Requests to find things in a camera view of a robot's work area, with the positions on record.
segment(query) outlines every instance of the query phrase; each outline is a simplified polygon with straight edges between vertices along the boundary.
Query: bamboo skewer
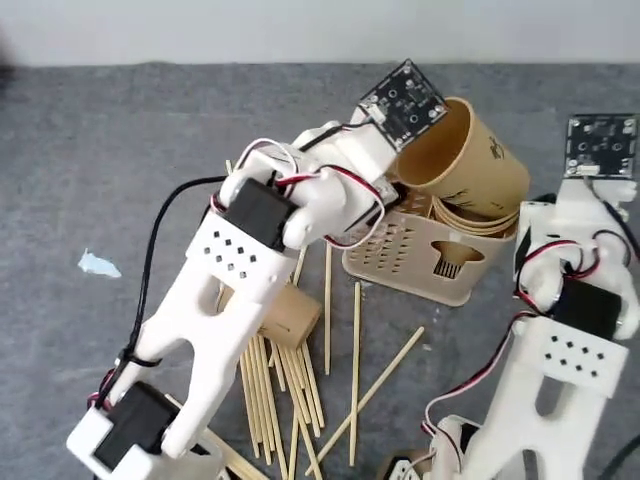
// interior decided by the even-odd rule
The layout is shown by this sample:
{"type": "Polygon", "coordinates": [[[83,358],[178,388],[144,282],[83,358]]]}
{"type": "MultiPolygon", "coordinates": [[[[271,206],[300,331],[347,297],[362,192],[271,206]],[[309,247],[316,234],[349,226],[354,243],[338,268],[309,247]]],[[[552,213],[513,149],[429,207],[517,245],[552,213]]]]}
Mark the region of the bamboo skewer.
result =
{"type": "Polygon", "coordinates": [[[256,387],[255,375],[253,372],[251,355],[249,354],[248,346],[247,346],[247,350],[245,350],[242,356],[244,357],[245,365],[247,368],[246,387],[249,389],[249,399],[251,400],[251,410],[253,412],[253,429],[256,435],[256,442],[262,443],[262,422],[260,420],[261,419],[260,412],[258,411],[258,392],[256,391],[257,387],[256,387]]]}
{"type": "Polygon", "coordinates": [[[269,426],[267,425],[267,416],[264,410],[264,402],[262,401],[264,395],[262,394],[262,386],[260,384],[258,359],[256,356],[256,349],[253,338],[249,341],[249,358],[251,359],[253,381],[255,385],[254,390],[256,392],[256,403],[258,405],[258,415],[260,417],[260,426],[262,428],[262,447],[264,450],[265,459],[267,460],[267,465],[271,465],[272,461],[271,448],[269,446],[269,426]]]}
{"type": "Polygon", "coordinates": [[[298,461],[298,432],[300,425],[298,424],[298,415],[293,413],[293,422],[291,426],[291,450],[289,451],[289,480],[295,480],[296,463],[298,461]]]}
{"type": "Polygon", "coordinates": [[[313,395],[313,403],[316,407],[316,414],[318,415],[318,423],[320,424],[320,428],[324,428],[324,414],[322,413],[322,404],[320,403],[320,395],[318,394],[316,376],[313,372],[313,364],[311,363],[309,345],[306,341],[302,344],[302,356],[304,357],[304,363],[307,368],[307,376],[309,377],[309,386],[311,387],[310,390],[311,394],[313,395]]]}
{"type": "Polygon", "coordinates": [[[278,355],[278,349],[276,347],[276,342],[273,340],[269,340],[271,345],[271,358],[273,359],[273,363],[276,366],[276,375],[278,377],[278,386],[280,387],[281,392],[287,391],[287,386],[284,381],[284,374],[282,373],[282,360],[280,359],[280,355],[278,355]]]}
{"type": "Polygon", "coordinates": [[[304,356],[302,355],[302,349],[299,348],[295,352],[293,352],[293,356],[295,357],[297,367],[300,369],[300,373],[302,374],[302,379],[304,382],[304,396],[307,401],[307,407],[309,408],[309,415],[311,416],[311,425],[313,426],[313,435],[318,438],[320,437],[320,420],[318,417],[318,413],[316,412],[316,404],[313,401],[313,393],[311,392],[311,385],[309,381],[309,377],[307,376],[307,370],[305,368],[304,356]]]}
{"type": "Polygon", "coordinates": [[[309,409],[307,408],[307,404],[304,401],[304,394],[302,393],[302,389],[300,385],[298,385],[297,378],[295,373],[293,373],[293,362],[289,349],[285,347],[278,348],[280,352],[280,357],[283,359],[283,367],[285,371],[285,377],[287,376],[287,371],[291,374],[291,379],[287,379],[287,383],[289,384],[289,388],[293,388],[292,396],[296,397],[296,401],[298,402],[300,408],[300,418],[304,421],[304,423],[311,423],[311,416],[309,415],[309,409]]]}
{"type": "Polygon", "coordinates": [[[304,257],[307,254],[307,247],[302,247],[300,249],[300,253],[298,254],[298,263],[296,263],[296,269],[293,272],[293,283],[296,287],[298,286],[298,280],[300,280],[300,274],[302,273],[302,266],[304,264],[304,257]]]}
{"type": "Polygon", "coordinates": [[[349,438],[349,466],[356,463],[358,435],[358,376],[360,370],[360,282],[356,282],[353,299],[353,375],[351,380],[351,432],[349,438]]]}
{"type": "Polygon", "coordinates": [[[331,245],[327,243],[324,265],[324,374],[331,371],[331,245]]]}
{"type": "Polygon", "coordinates": [[[313,451],[313,443],[311,443],[311,437],[309,436],[309,430],[307,428],[307,425],[305,422],[302,421],[302,418],[300,417],[301,411],[302,411],[302,407],[303,407],[303,403],[301,403],[298,399],[298,397],[296,397],[296,395],[293,394],[294,390],[295,390],[295,380],[294,380],[294,374],[293,371],[291,369],[291,362],[289,361],[288,357],[285,357],[286,361],[283,363],[283,367],[284,367],[284,375],[287,379],[287,383],[289,384],[289,391],[291,392],[291,399],[293,400],[293,411],[294,411],[294,418],[296,418],[298,420],[298,425],[300,428],[300,432],[302,433],[302,438],[304,440],[305,446],[307,448],[307,455],[309,456],[309,460],[311,461],[311,467],[310,467],[310,471],[312,470],[314,473],[314,476],[316,478],[316,480],[318,479],[322,479],[322,472],[320,472],[320,465],[318,465],[318,460],[316,459],[316,454],[313,451]]]}
{"type": "Polygon", "coordinates": [[[240,356],[240,373],[242,374],[242,390],[244,391],[244,403],[247,406],[247,419],[249,420],[249,434],[251,435],[251,445],[253,446],[253,454],[256,458],[260,457],[260,449],[258,447],[258,441],[255,432],[255,412],[254,406],[251,402],[251,395],[249,393],[249,377],[247,372],[247,359],[243,353],[240,356]]]}
{"type": "MultiPolygon", "coordinates": [[[[369,402],[369,400],[371,400],[371,397],[373,397],[376,394],[376,392],[382,386],[385,380],[389,378],[389,376],[393,373],[393,371],[398,367],[398,364],[407,355],[409,350],[411,350],[411,348],[416,344],[416,342],[418,341],[418,339],[420,338],[423,332],[424,332],[424,327],[420,327],[418,330],[416,330],[416,333],[413,334],[413,336],[404,345],[404,347],[402,347],[402,349],[398,352],[398,354],[394,357],[394,359],[391,360],[391,363],[389,363],[387,368],[384,369],[384,371],[380,374],[377,380],[373,383],[371,388],[367,391],[367,393],[364,394],[362,399],[358,402],[358,413],[365,407],[365,405],[369,402]]],[[[322,450],[320,450],[320,453],[318,453],[318,462],[321,462],[322,459],[326,457],[327,453],[329,453],[329,451],[331,450],[331,448],[333,448],[333,446],[338,441],[340,436],[345,432],[345,430],[349,426],[349,423],[351,423],[351,415],[348,415],[347,418],[344,419],[342,424],[340,424],[340,426],[338,427],[336,432],[333,434],[333,436],[329,439],[329,441],[326,443],[326,445],[322,447],[322,450]]],[[[312,469],[313,469],[312,467],[309,467],[305,472],[305,475],[309,475],[312,469]]]]}
{"type": "Polygon", "coordinates": [[[271,387],[271,377],[269,376],[269,366],[267,365],[267,349],[264,345],[264,338],[258,336],[256,339],[260,350],[260,364],[262,365],[262,371],[265,378],[265,385],[267,389],[267,400],[269,402],[269,411],[271,414],[271,424],[273,427],[273,437],[275,441],[276,454],[278,456],[278,464],[280,466],[280,473],[282,478],[287,478],[287,460],[284,456],[284,449],[282,448],[282,436],[280,435],[280,424],[278,423],[278,415],[276,413],[276,403],[273,398],[273,389],[271,387]]]}
{"type": "Polygon", "coordinates": [[[269,409],[269,399],[267,394],[267,381],[268,378],[264,377],[264,368],[262,365],[262,357],[260,355],[260,345],[258,341],[258,337],[254,336],[251,339],[251,348],[253,348],[256,357],[256,367],[258,372],[258,381],[260,382],[260,401],[262,403],[262,408],[264,409],[264,418],[267,424],[267,440],[269,445],[269,450],[274,452],[276,449],[276,441],[273,435],[273,421],[271,420],[271,410],[269,409]]]}

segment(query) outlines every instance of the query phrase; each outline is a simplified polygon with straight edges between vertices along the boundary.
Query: black wire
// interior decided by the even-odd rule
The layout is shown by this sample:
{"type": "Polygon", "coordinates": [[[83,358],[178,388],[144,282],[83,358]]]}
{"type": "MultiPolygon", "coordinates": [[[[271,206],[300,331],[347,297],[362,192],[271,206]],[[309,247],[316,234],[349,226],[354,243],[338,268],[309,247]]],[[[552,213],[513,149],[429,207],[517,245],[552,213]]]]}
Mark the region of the black wire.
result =
{"type": "Polygon", "coordinates": [[[167,197],[167,199],[162,204],[158,215],[156,216],[155,221],[153,222],[153,227],[151,228],[151,234],[149,235],[149,242],[147,244],[147,253],[144,259],[144,267],[142,270],[142,281],[140,282],[140,295],[138,297],[138,309],[136,312],[136,317],[133,322],[133,327],[131,329],[131,334],[129,335],[129,341],[127,345],[122,349],[120,355],[118,356],[119,362],[116,366],[113,375],[109,378],[108,381],[104,383],[98,392],[98,398],[95,402],[96,408],[101,408],[104,404],[104,401],[107,398],[107,395],[113,388],[113,385],[118,380],[122,371],[127,366],[129,362],[138,363],[145,367],[150,367],[157,365],[159,362],[145,362],[140,359],[135,358],[134,351],[136,345],[138,343],[138,338],[140,337],[140,329],[142,327],[142,321],[144,320],[144,310],[147,305],[147,292],[149,290],[149,277],[151,276],[151,262],[153,260],[153,252],[155,250],[156,238],[158,237],[158,230],[160,229],[160,223],[164,218],[164,215],[167,213],[169,206],[173,203],[173,201],[185,190],[188,190],[193,187],[197,187],[199,185],[208,185],[212,183],[220,183],[227,178],[226,176],[218,176],[218,177],[204,177],[198,178],[195,180],[191,180],[189,182],[185,182],[182,185],[178,186],[171,194],[167,197]]]}
{"type": "Polygon", "coordinates": [[[315,147],[320,142],[323,142],[327,138],[332,137],[336,133],[344,130],[345,128],[359,128],[359,127],[362,127],[364,125],[369,125],[369,124],[372,124],[372,123],[373,123],[373,119],[368,119],[368,120],[365,120],[362,123],[343,123],[341,125],[336,125],[334,127],[329,128],[328,130],[325,130],[324,132],[322,132],[320,135],[318,135],[313,140],[308,141],[307,143],[302,145],[300,148],[298,148],[298,150],[300,150],[301,152],[306,152],[308,150],[311,150],[313,147],[315,147]]]}
{"type": "Polygon", "coordinates": [[[629,228],[629,225],[627,225],[627,222],[625,222],[624,218],[622,218],[620,213],[618,213],[618,211],[615,208],[613,208],[613,205],[611,205],[606,200],[603,200],[602,203],[604,204],[604,207],[607,209],[607,212],[609,212],[609,215],[611,215],[611,217],[620,226],[625,236],[629,239],[629,243],[631,244],[631,248],[633,249],[633,253],[636,256],[636,258],[640,259],[640,244],[638,244],[638,240],[636,239],[635,235],[631,231],[631,228],[629,228]]]}
{"type": "Polygon", "coordinates": [[[614,237],[616,237],[618,240],[622,242],[625,248],[624,264],[628,267],[629,264],[631,263],[631,247],[629,246],[629,242],[627,242],[625,238],[619,233],[614,232],[613,230],[607,230],[607,229],[598,230],[596,233],[593,234],[592,238],[595,240],[600,235],[604,235],[604,234],[613,235],[614,237]]]}
{"type": "Polygon", "coordinates": [[[620,449],[618,453],[611,459],[611,461],[604,467],[604,470],[598,477],[598,480],[611,480],[613,476],[620,470],[625,460],[640,447],[640,435],[632,438],[629,443],[620,449]]]}
{"type": "Polygon", "coordinates": [[[613,218],[615,222],[618,224],[618,226],[622,229],[625,236],[629,240],[629,243],[631,244],[631,248],[633,249],[633,254],[635,255],[637,260],[640,260],[640,244],[638,243],[638,240],[636,239],[635,235],[631,231],[631,228],[629,228],[629,225],[627,225],[627,222],[624,221],[624,218],[622,218],[620,213],[618,213],[618,211],[613,207],[613,205],[611,205],[609,202],[603,199],[600,195],[598,195],[598,192],[596,192],[593,186],[593,180],[591,178],[584,177],[584,183],[587,186],[587,188],[591,191],[593,196],[602,202],[602,204],[604,205],[604,208],[607,210],[607,212],[609,212],[609,215],[611,215],[611,218],[613,218]]]}

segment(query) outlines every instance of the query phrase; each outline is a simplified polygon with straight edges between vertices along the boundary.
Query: small white object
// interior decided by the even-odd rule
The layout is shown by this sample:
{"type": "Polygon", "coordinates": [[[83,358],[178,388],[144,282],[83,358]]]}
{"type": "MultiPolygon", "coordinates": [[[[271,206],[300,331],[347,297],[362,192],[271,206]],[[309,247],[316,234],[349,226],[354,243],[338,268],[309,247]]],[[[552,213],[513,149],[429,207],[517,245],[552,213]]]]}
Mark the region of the small white object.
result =
{"type": "Polygon", "coordinates": [[[113,263],[104,258],[96,257],[93,253],[89,252],[87,248],[84,249],[84,253],[82,257],[80,257],[78,267],[85,273],[105,275],[111,278],[122,277],[122,273],[120,273],[120,270],[118,270],[113,263]]]}

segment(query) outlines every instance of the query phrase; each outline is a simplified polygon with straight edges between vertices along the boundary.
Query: printed drawing on cup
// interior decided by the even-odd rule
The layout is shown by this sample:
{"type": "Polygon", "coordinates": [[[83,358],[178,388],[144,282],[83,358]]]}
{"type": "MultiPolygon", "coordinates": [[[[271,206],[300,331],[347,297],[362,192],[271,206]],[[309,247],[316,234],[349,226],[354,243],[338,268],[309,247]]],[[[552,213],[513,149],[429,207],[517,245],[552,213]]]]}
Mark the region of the printed drawing on cup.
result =
{"type": "Polygon", "coordinates": [[[495,137],[490,136],[489,140],[491,141],[491,146],[489,148],[491,149],[493,158],[496,160],[504,158],[504,148],[502,148],[502,145],[498,143],[495,137]]]}
{"type": "Polygon", "coordinates": [[[464,198],[469,193],[468,188],[463,188],[462,190],[457,191],[456,193],[452,193],[451,195],[446,195],[442,198],[443,202],[451,203],[452,205],[456,205],[458,207],[475,207],[475,202],[472,200],[465,200],[464,198]]]}

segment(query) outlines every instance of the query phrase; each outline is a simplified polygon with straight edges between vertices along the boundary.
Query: white wall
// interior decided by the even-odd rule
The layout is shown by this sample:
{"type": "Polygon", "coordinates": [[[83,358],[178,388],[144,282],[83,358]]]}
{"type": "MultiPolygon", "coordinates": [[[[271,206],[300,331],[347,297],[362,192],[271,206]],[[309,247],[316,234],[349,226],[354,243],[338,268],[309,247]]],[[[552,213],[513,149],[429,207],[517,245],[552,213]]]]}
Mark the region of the white wall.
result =
{"type": "Polygon", "coordinates": [[[25,65],[640,60],[639,0],[0,0],[25,65]]]}

